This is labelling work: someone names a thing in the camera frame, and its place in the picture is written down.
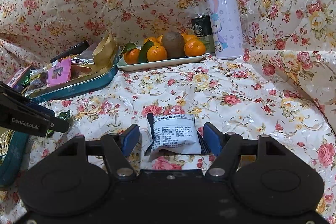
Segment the mandarin orange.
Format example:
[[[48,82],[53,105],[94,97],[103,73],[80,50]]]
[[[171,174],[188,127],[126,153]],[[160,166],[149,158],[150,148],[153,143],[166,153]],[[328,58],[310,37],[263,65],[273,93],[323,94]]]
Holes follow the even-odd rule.
[[[140,49],[135,48],[123,54],[123,59],[127,65],[138,64]]]
[[[149,62],[153,62],[166,60],[168,58],[168,55],[166,49],[163,46],[154,45],[149,48],[146,57]]]
[[[206,53],[206,46],[198,39],[192,39],[185,43],[185,55],[187,57],[201,56]]]

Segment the front left mandarin orange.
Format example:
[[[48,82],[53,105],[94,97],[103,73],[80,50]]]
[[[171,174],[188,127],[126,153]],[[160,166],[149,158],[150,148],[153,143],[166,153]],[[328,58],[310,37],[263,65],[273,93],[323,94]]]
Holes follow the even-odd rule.
[[[123,59],[127,65],[138,64],[140,49],[135,48],[123,54]]]

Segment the teal tin filled with snacks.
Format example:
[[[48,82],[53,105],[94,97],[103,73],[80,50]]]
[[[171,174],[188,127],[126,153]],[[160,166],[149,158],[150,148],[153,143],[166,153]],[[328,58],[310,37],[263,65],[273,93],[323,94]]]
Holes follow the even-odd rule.
[[[25,96],[36,103],[42,103],[50,100],[64,100],[100,90],[108,86],[116,75],[120,53],[120,47],[117,46],[108,65],[98,71],[53,87],[39,89],[33,92],[26,91]]]

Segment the front middle mandarin orange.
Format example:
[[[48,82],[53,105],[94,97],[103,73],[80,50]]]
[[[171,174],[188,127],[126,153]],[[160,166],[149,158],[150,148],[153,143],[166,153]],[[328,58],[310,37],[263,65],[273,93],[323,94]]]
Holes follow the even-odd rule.
[[[149,48],[146,57],[149,62],[153,62],[166,60],[168,58],[168,55],[166,49],[163,46],[154,45]]]

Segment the front right mandarin orange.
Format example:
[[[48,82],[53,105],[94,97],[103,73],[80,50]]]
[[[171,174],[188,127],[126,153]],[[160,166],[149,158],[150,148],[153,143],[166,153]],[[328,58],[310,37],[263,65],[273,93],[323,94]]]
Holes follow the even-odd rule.
[[[201,56],[206,53],[206,46],[198,39],[192,39],[185,43],[185,55],[187,57]]]

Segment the pale green fruit plate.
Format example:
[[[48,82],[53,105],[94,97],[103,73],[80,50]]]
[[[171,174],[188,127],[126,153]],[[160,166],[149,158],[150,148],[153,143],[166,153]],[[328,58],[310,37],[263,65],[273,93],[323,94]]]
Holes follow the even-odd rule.
[[[124,58],[122,57],[118,61],[116,66],[118,67],[118,69],[121,69],[126,72],[143,71],[147,69],[157,69],[157,68],[163,68],[163,67],[173,67],[173,66],[181,65],[181,64],[197,63],[201,61],[202,59],[204,59],[205,57],[206,57],[206,54],[201,55],[201,56],[195,56],[195,57],[168,59],[168,60],[153,61],[153,62],[147,62],[147,63],[133,64],[133,65],[127,65]]]

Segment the white printed snack packet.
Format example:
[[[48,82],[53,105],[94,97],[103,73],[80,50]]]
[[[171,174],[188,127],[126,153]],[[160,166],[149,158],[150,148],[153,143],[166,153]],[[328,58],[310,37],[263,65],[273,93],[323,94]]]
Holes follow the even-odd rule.
[[[195,127],[194,114],[146,115],[151,138],[145,155],[150,160],[161,151],[181,155],[206,155],[211,152]]]

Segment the floral sofa cover cloth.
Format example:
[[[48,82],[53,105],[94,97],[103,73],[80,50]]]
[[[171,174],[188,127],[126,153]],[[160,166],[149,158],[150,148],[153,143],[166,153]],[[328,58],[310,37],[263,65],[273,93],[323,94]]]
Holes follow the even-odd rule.
[[[314,168],[325,190],[319,214],[335,223],[335,0],[237,0],[244,53],[142,72],[119,71],[105,88],[45,106],[68,112],[67,134],[32,136],[19,174],[75,136],[95,140],[131,124],[142,139],[129,162],[140,169],[201,169],[213,155],[144,155],[146,115],[193,114],[246,139],[268,134]],[[206,0],[1,0],[1,80],[43,67],[82,40],[107,34],[142,43],[167,31],[191,32]]]

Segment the pink snack packet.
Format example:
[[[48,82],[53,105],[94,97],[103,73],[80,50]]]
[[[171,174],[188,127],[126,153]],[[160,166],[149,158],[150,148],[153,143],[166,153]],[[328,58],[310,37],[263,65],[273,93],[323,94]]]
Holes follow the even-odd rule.
[[[47,73],[47,86],[52,87],[68,82],[71,79],[71,59],[56,61]]]

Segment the red and white snack box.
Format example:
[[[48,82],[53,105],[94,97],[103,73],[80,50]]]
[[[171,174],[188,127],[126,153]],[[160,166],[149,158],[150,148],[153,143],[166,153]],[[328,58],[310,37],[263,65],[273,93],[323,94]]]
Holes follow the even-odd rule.
[[[19,69],[8,80],[6,80],[5,84],[21,93],[26,87],[28,87],[30,73],[34,69],[35,67],[33,65]]]

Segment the starbucks coffee can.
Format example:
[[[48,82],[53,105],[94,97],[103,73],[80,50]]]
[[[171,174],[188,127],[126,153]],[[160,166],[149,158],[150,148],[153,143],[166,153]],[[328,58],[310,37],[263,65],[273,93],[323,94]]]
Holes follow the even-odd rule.
[[[214,37],[209,14],[193,14],[191,16],[191,25],[194,35],[205,45],[206,52],[214,53]]]

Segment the beige paper wrapped snack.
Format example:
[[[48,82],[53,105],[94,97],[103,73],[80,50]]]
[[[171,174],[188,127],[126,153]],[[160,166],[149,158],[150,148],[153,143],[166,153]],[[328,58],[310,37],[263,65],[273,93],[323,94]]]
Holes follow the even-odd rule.
[[[94,64],[97,67],[105,67],[109,63],[114,49],[116,47],[116,42],[111,33],[107,34],[97,47],[94,49],[92,56]]]

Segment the small dark green candy packet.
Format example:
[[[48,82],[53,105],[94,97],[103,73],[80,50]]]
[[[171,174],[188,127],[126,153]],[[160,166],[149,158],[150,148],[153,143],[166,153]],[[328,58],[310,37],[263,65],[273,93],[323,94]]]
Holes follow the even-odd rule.
[[[46,137],[51,137],[55,132],[65,133],[70,128],[70,111],[60,112],[57,116],[51,118]]]

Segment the purple rabbit thermos bottle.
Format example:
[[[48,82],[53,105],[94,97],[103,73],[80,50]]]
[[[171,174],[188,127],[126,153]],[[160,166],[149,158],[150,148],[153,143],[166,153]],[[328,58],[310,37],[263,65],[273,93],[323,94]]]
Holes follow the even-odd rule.
[[[206,0],[218,59],[244,54],[242,24],[236,0]]]

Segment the empty gold tin tray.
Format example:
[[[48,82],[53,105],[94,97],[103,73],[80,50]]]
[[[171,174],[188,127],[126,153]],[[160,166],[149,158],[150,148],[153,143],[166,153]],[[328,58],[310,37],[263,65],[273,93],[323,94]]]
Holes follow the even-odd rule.
[[[1,189],[11,186],[15,181],[28,139],[28,134],[1,127]]]

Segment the brown kiwi fruit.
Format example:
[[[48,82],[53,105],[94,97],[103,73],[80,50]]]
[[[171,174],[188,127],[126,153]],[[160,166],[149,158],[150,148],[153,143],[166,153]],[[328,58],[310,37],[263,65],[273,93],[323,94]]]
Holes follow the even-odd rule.
[[[162,45],[171,59],[177,59],[185,56],[185,41],[183,36],[178,32],[166,32],[163,34]]]

